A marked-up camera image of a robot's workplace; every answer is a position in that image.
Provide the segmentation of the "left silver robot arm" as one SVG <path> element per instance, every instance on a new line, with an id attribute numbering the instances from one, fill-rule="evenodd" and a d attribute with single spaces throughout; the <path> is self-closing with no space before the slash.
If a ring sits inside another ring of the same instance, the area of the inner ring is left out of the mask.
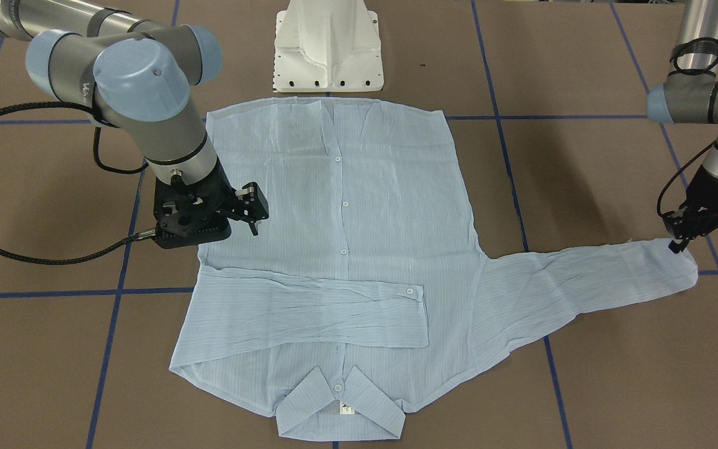
<path id="1" fill-rule="evenodd" d="M 687 1 L 666 81 L 650 89 L 647 115 L 661 124 L 718 124 L 718 1 Z M 700 167 L 676 210 L 656 213 L 673 253 L 718 229 L 718 136 L 692 158 Z"/>

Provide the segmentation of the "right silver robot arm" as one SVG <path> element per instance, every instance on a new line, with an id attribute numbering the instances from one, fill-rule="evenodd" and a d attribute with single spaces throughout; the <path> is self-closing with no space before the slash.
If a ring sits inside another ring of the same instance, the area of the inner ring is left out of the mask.
<path id="1" fill-rule="evenodd" d="M 41 108 L 89 115 L 125 131 L 156 176 L 154 228 L 162 248 L 222 241 L 231 223 L 269 216 L 254 182 L 228 181 L 191 88 L 221 71 L 223 52 L 201 26 L 167 26 L 85 1 L 0 1 L 0 38 L 28 43 L 26 71 L 51 96 Z"/>

